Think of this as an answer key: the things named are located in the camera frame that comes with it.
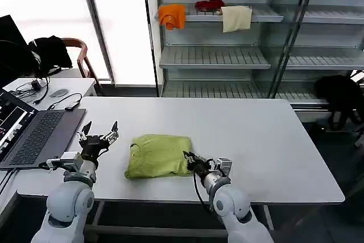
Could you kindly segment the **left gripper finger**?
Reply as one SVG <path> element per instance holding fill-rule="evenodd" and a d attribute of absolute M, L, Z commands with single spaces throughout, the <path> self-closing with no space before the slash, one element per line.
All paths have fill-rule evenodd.
<path fill-rule="evenodd" d="M 82 127 L 82 129 L 78 132 L 79 140 L 87 139 L 88 132 L 90 130 L 91 125 L 92 125 L 92 122 L 90 121 Z"/>
<path fill-rule="evenodd" d="M 107 143 L 114 143 L 119 137 L 118 134 L 118 121 L 115 121 L 111 131 L 103 136 L 103 140 Z"/>

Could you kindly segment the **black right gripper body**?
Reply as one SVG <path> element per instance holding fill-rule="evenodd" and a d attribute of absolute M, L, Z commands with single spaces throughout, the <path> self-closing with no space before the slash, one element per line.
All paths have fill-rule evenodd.
<path fill-rule="evenodd" d="M 196 157 L 193 160 L 193 172 L 197 174 L 208 174 L 210 173 L 211 165 L 210 162 L 212 159 L 202 159 L 200 157 Z"/>

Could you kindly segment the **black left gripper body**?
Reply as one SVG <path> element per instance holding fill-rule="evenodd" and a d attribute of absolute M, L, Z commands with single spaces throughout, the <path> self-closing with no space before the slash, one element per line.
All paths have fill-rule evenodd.
<path fill-rule="evenodd" d="M 82 158 L 98 158 L 101 150 L 107 149 L 103 135 L 88 135 L 80 140 Z"/>

